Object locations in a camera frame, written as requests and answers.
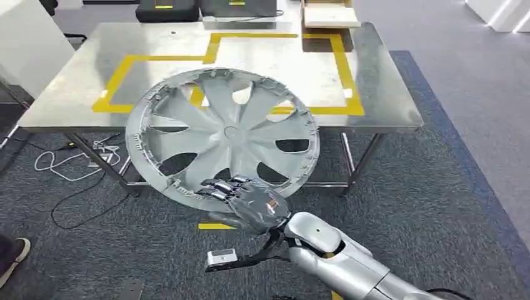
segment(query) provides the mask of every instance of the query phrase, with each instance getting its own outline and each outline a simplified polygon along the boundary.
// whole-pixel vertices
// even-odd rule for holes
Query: gray carpet
[[[421,288],[455,289],[475,299],[530,299],[528,251],[410,54],[392,56],[426,126],[418,134],[389,136],[347,198],[328,189],[302,189],[289,198],[292,208],[340,227]],[[359,155],[369,137],[350,139]],[[338,136],[323,132],[321,140],[314,178],[337,178],[344,171]],[[61,136],[46,134],[31,141],[50,148],[63,143]],[[2,153],[0,168],[17,147],[11,143]],[[317,280],[279,261],[204,274],[206,251],[235,246],[251,253],[263,238],[251,240],[239,231],[198,231],[203,212],[154,191],[130,198],[77,229],[58,229],[46,211],[98,178],[66,184],[57,176],[34,172],[39,152],[26,146],[0,177],[0,232],[26,236],[33,243],[0,299],[117,299],[123,282],[131,278],[145,280],[142,299],[331,298]],[[80,170],[85,170],[84,163],[64,168],[71,174]],[[57,221],[76,224],[123,196],[106,179],[63,203]]]
[[[354,6],[388,49],[412,52],[530,247],[530,32],[495,32],[464,2],[356,0]]]

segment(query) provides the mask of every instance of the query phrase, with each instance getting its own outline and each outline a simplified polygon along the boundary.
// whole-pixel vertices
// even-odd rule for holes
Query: metal table
[[[319,128],[341,135],[347,179],[305,186],[346,193],[385,134],[413,133],[422,117],[373,24],[308,31],[301,28],[299,7],[285,12],[276,22],[100,24],[19,124],[35,133],[64,133],[134,193],[146,183],[123,178],[130,159],[115,171],[78,134],[123,131],[134,101],[170,75],[211,66],[243,69],[284,83],[311,108]],[[200,91],[190,101],[208,105]],[[288,111],[281,104],[274,113]],[[347,132],[374,134],[357,164]]]

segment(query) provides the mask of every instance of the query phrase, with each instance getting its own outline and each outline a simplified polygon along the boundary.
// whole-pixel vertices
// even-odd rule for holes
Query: wheel cover
[[[209,106],[199,109],[190,103],[194,86]],[[245,98],[241,91],[249,94],[245,103],[235,101],[234,92]],[[292,104],[292,113],[269,116],[284,101]],[[284,140],[303,140],[307,149],[283,151],[278,141]],[[320,152],[309,109],[283,84],[225,68],[184,72],[152,87],[131,111],[126,144],[132,163],[152,187],[206,211],[229,211],[226,204],[194,193],[219,171],[228,168],[231,176],[261,178],[258,166],[264,164],[286,178],[268,183],[287,197],[307,181]],[[174,174],[161,171],[165,161],[184,153],[196,154],[191,164]]]

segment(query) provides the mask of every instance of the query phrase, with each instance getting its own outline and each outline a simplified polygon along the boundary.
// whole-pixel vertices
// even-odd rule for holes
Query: yellow tape outline
[[[105,90],[92,105],[95,113],[118,113],[127,114],[133,108],[133,104],[111,104],[111,99],[118,90],[121,82],[129,72],[135,61],[202,61],[203,64],[215,63],[221,45],[222,38],[297,38],[298,34],[291,33],[253,33],[253,32],[226,32],[210,34],[210,42],[203,56],[149,56],[149,55],[125,55],[120,62],[110,80],[107,82]],[[309,111],[312,114],[335,114],[363,116],[364,109],[361,104],[357,87],[351,75],[348,59],[344,50],[343,40],[340,34],[303,34],[303,39],[328,39],[335,58],[335,64],[339,73],[342,88],[351,92],[351,97],[346,98],[346,106],[311,106]],[[197,107],[203,103],[204,95],[194,88],[190,101]],[[275,107],[272,114],[289,114],[291,107]]]
[[[199,230],[227,230],[227,229],[235,229],[231,226],[225,225],[223,223],[199,223],[197,224],[197,228]]]

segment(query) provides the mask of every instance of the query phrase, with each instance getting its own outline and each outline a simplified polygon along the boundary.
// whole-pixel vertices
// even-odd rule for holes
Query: white wall
[[[467,0],[467,5],[495,31],[508,33],[525,17],[530,0]]]
[[[74,55],[38,0],[0,0],[0,72],[37,98]]]
[[[57,0],[58,9],[79,9],[83,6],[83,0]]]

